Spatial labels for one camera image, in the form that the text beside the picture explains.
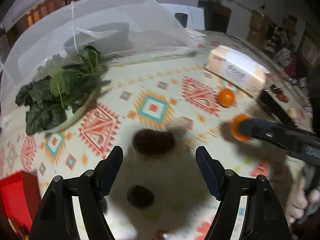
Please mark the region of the right gloved hand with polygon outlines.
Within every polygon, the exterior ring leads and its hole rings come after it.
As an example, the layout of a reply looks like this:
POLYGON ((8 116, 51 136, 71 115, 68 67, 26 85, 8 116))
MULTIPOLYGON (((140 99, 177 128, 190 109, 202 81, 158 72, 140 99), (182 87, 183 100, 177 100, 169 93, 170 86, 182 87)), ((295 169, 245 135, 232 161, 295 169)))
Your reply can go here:
POLYGON ((289 225, 304 216, 306 208, 313 203, 319 204, 319 185, 305 195, 306 178, 303 171, 293 183, 285 208, 285 217, 289 225))

